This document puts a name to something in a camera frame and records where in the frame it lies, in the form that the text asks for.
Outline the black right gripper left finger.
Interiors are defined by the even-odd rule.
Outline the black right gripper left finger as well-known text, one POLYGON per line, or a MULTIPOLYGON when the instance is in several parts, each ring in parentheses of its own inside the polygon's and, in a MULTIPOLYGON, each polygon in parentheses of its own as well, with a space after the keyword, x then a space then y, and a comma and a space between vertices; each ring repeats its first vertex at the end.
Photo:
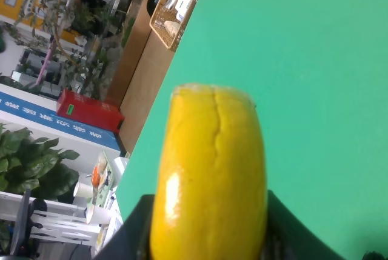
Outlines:
POLYGON ((154 195, 142 195, 130 216, 124 221, 95 259, 151 259, 150 229, 154 195))

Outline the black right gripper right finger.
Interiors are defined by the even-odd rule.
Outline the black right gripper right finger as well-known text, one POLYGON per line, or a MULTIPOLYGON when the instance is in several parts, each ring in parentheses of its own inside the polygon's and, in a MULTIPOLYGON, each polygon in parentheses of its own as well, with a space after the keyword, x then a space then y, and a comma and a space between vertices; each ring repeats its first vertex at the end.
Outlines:
POLYGON ((267 230, 261 259, 342 259, 268 191, 267 230))

